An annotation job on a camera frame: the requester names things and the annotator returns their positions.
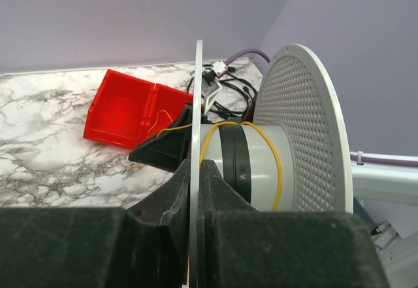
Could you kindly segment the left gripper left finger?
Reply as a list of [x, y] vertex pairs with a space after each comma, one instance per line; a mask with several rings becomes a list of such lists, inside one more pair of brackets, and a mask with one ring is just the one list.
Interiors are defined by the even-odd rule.
[[2, 287], [181, 287], [189, 161], [136, 205], [2, 208]]

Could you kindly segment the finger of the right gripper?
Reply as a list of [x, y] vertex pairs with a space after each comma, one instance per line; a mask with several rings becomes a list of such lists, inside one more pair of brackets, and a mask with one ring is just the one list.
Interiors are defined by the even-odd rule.
[[134, 147], [128, 161], [175, 172], [187, 157], [191, 142], [192, 103], [164, 131]]

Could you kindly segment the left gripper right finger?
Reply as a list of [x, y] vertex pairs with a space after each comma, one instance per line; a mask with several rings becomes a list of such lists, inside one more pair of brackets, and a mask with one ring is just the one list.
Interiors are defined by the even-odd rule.
[[199, 287], [388, 287], [370, 233], [345, 212], [261, 212], [201, 165]]

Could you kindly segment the white cable spool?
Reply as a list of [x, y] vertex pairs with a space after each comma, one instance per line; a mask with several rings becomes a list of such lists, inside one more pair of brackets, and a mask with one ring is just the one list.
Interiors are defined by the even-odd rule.
[[201, 121], [193, 95], [189, 161], [189, 286], [197, 277], [201, 165], [261, 212], [353, 213], [353, 178], [344, 118], [320, 59], [306, 46], [278, 50], [261, 82], [251, 122]]

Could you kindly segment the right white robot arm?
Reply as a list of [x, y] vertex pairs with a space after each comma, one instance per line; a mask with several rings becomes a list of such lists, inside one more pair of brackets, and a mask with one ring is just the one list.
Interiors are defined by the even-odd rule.
[[173, 173], [138, 204], [194, 287], [388, 287], [358, 198], [417, 204], [417, 161], [352, 154], [341, 110], [257, 104], [203, 124], [190, 105], [129, 160]]

